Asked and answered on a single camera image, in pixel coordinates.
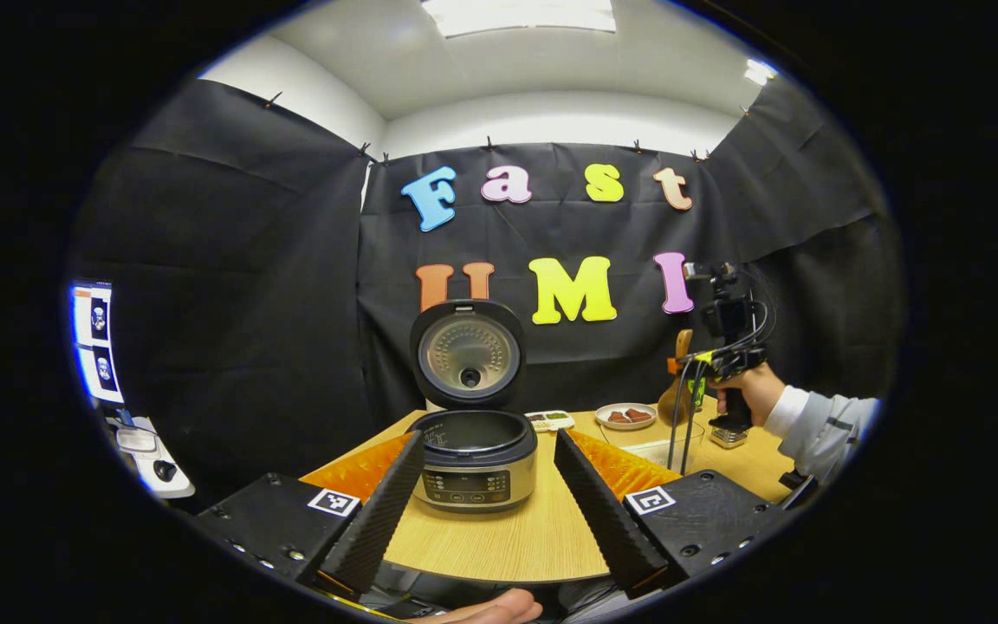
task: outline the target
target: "rice cooker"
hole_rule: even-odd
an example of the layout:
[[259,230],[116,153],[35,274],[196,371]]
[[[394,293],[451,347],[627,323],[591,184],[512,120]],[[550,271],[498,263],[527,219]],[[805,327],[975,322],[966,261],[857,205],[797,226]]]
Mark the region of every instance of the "rice cooker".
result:
[[411,330],[412,367],[440,411],[409,427],[423,436],[426,465],[413,495],[441,510],[487,513],[526,502],[537,484],[538,436],[523,414],[503,411],[526,353],[506,305],[444,301]]

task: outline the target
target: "white ceiling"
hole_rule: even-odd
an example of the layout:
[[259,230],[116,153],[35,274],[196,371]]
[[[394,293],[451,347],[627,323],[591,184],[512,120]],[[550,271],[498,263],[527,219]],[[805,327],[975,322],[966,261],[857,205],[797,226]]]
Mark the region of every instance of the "white ceiling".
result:
[[617,33],[527,28],[444,39],[419,0],[335,0],[270,34],[393,120],[527,91],[613,91],[737,116],[761,87],[748,49],[668,0],[613,0]]

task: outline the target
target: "ceiling light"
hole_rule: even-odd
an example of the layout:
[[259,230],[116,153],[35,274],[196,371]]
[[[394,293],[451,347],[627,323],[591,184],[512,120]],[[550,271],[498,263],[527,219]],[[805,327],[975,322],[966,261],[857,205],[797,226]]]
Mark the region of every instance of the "ceiling light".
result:
[[776,71],[761,61],[749,59],[745,61],[745,66],[748,67],[745,70],[745,78],[749,78],[753,82],[760,84],[762,87],[764,87],[765,83],[768,83],[769,80],[776,78]]
[[424,0],[441,35],[506,28],[577,28],[614,32],[611,0]]

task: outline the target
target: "black curtain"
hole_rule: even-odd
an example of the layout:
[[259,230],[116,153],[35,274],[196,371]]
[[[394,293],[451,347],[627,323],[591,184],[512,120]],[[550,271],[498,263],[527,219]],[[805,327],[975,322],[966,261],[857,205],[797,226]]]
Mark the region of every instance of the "black curtain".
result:
[[75,276],[113,283],[126,406],[213,503],[378,431],[356,345],[368,158],[281,107],[186,84],[102,167]]
[[[621,201],[591,201],[585,167],[618,167]],[[456,216],[429,232],[404,185],[451,166]],[[526,203],[480,195],[494,166],[521,166],[534,196]],[[693,206],[673,209],[652,175],[670,166],[686,180]],[[512,410],[589,410],[618,400],[654,402],[669,386],[665,358],[680,328],[696,327],[692,350],[721,342],[697,311],[666,315],[655,254],[689,261],[745,263],[742,289],[771,297],[769,346],[777,372],[812,390],[870,395],[884,390],[902,307],[898,248],[883,195],[839,124],[784,81],[761,91],[749,115],[710,159],[617,146],[467,147],[373,166],[360,217],[361,351],[369,402],[383,422],[421,407],[408,334],[419,312],[424,264],[454,268],[449,296],[468,296],[461,266],[495,265],[490,297],[511,307],[526,330],[527,374]],[[570,276],[587,256],[611,261],[618,317],[534,325],[536,257],[555,257]],[[710,287],[689,282],[697,309]]]

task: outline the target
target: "blue letter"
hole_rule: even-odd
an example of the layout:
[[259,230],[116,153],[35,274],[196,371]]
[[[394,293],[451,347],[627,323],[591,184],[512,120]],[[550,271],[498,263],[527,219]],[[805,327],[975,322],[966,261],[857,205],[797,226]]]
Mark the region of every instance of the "blue letter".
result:
[[441,169],[423,175],[423,177],[404,186],[401,194],[411,197],[415,202],[418,214],[423,216],[423,223],[420,225],[423,232],[429,232],[437,228],[440,224],[454,218],[456,210],[446,208],[441,205],[441,200],[452,202],[457,195],[452,192],[452,186],[445,180],[452,180],[457,176],[456,171],[451,166],[443,166]]

